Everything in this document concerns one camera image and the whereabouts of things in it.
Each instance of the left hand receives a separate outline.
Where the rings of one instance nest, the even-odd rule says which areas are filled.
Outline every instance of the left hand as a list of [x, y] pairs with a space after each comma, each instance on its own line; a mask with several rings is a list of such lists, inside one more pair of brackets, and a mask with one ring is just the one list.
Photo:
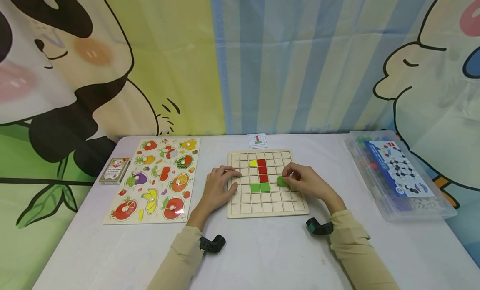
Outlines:
[[224, 190], [225, 183], [234, 176], [241, 176], [241, 173], [235, 171], [234, 167], [220, 166], [219, 168], [213, 168], [212, 173], [207, 175], [202, 199], [200, 199], [197, 208], [202, 208], [211, 213], [226, 204], [238, 188], [238, 183], [233, 183], [228, 191]]

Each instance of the plastic storage box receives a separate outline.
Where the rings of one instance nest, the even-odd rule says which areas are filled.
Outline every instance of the plastic storage box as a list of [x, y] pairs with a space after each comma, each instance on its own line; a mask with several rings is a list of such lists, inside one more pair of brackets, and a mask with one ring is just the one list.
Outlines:
[[386, 221], [457, 214], [395, 132], [352, 131], [345, 144]]

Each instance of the pink cheek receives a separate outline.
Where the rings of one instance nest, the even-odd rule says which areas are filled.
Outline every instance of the pink cheek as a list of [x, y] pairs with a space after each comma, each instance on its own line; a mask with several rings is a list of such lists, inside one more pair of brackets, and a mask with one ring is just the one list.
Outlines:
[[36, 84], [35, 74], [27, 68], [8, 60], [0, 63], [0, 103], [29, 94]]
[[480, 37], [480, 0], [475, 0], [467, 6], [460, 17], [460, 29], [468, 37]]
[[76, 53], [86, 62], [95, 66], [107, 66], [113, 62], [111, 49], [99, 40], [77, 38], [73, 42]]

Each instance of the backdrop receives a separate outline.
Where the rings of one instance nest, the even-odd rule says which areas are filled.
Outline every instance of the backdrop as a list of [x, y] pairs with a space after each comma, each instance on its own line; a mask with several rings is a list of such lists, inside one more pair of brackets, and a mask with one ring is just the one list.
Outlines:
[[0, 289], [133, 135], [392, 129], [479, 264], [479, 51], [480, 0], [0, 0]]

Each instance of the panda eye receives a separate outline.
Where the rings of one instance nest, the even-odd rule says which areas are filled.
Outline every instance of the panda eye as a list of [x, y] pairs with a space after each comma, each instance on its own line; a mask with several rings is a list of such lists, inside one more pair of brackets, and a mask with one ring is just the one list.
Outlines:
[[93, 22], [77, 0], [10, 0], [23, 14], [79, 38], [88, 38]]
[[0, 63], [7, 57], [12, 48], [13, 35], [7, 18], [0, 11]]
[[55, 0], [43, 0], [43, 2], [45, 2], [45, 4], [47, 4], [48, 6], [50, 6], [53, 9], [59, 9], [60, 8], [60, 6], [58, 5], [58, 3]]

